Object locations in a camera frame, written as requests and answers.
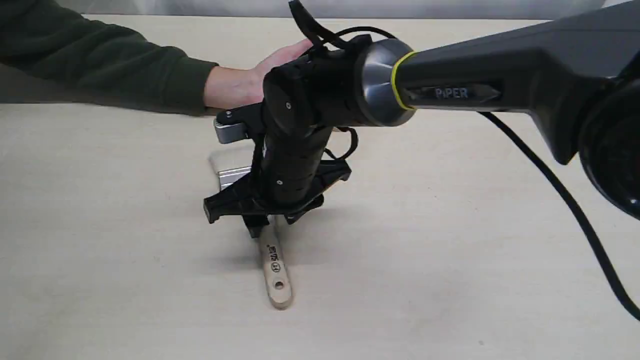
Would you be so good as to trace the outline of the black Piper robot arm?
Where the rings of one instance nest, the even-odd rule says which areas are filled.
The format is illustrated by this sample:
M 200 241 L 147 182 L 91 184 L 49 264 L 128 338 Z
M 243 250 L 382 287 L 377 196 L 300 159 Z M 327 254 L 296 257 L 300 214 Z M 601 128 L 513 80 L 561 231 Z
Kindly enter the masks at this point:
M 263 101 L 215 118 L 222 144 L 251 139 L 253 163 L 203 201 L 206 218 L 290 224 L 350 168 L 323 159 L 332 129 L 404 125 L 417 110 L 531 116 L 560 164 L 579 154 L 594 187 L 639 217 L 639 2 L 414 52 L 397 38 L 344 40 L 288 3 L 311 50 L 272 69 Z

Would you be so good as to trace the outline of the dark green sleeved forearm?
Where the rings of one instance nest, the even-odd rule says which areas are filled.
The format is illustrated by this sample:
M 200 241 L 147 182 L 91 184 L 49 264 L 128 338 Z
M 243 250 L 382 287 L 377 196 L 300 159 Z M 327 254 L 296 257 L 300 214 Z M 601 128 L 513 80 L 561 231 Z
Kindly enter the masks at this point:
M 54 0 L 3 0 L 0 32 L 4 66 L 71 91 L 183 114 L 206 109 L 206 83 L 218 66 Z

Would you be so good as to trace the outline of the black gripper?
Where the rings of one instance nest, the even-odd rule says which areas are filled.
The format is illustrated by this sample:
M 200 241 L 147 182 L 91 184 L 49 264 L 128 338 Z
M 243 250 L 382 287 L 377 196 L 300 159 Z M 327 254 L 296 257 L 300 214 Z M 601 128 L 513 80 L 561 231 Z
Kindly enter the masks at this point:
M 323 194 L 352 170 L 345 157 L 324 159 L 330 128 L 314 129 L 302 139 L 279 130 L 265 104 L 220 111 L 223 123 L 243 121 L 254 143 L 251 170 L 239 180 L 205 198 L 203 209 L 210 224 L 221 217 L 241 216 L 252 239 L 270 225 L 268 215 L 281 215 L 295 224 L 311 210 L 322 207 Z

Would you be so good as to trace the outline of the person's bare hand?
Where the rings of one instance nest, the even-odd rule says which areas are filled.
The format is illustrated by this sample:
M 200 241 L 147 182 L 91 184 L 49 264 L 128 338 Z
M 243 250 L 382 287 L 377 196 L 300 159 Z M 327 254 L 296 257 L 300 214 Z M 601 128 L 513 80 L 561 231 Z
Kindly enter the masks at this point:
M 302 39 L 281 47 L 250 69 L 215 66 L 206 78 L 203 104 L 210 109 L 229 110 L 260 103 L 267 73 L 297 59 L 312 45 L 309 39 Z

